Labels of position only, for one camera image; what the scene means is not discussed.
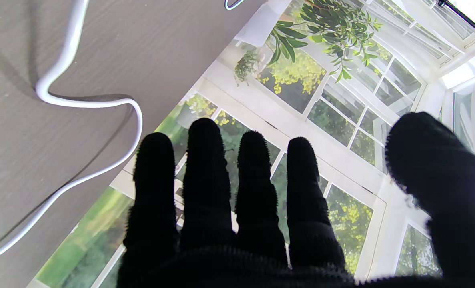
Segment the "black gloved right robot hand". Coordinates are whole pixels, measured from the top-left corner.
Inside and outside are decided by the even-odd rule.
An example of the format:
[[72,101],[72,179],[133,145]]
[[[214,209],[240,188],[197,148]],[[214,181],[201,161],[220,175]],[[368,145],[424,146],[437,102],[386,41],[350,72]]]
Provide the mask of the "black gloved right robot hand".
[[390,276],[357,283],[319,188],[306,138],[287,147],[287,226],[278,227],[277,194],[263,136],[241,139],[232,230],[230,179],[220,129],[196,120],[188,130],[184,226],[176,228],[171,140],[149,134],[137,153],[135,202],[128,217],[119,288],[475,288],[475,154],[426,112],[403,115],[386,139],[389,174],[430,217],[442,276]]

